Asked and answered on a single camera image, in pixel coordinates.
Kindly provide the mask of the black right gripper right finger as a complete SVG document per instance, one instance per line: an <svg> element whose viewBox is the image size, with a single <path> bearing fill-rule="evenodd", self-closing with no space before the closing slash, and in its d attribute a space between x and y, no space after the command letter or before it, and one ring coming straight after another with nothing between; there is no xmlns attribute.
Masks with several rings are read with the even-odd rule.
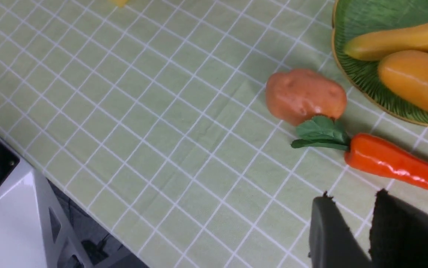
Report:
<svg viewBox="0 0 428 268"><path fill-rule="evenodd" d="M378 191L369 253L374 268L428 268L428 214Z"/></svg>

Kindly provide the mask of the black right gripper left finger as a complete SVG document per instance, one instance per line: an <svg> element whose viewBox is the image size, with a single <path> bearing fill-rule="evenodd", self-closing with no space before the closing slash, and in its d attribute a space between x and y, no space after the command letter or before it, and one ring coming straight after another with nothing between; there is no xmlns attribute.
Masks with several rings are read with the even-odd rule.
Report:
<svg viewBox="0 0 428 268"><path fill-rule="evenodd" d="M308 256L313 268L372 267L327 192L312 201Z"/></svg>

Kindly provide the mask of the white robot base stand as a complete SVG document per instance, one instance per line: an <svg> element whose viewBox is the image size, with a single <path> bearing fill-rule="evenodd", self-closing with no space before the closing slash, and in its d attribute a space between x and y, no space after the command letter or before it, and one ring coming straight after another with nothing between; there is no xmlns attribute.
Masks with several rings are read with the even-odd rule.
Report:
<svg viewBox="0 0 428 268"><path fill-rule="evenodd" d="M0 138L0 268L64 268L88 254L47 178Z"/></svg>

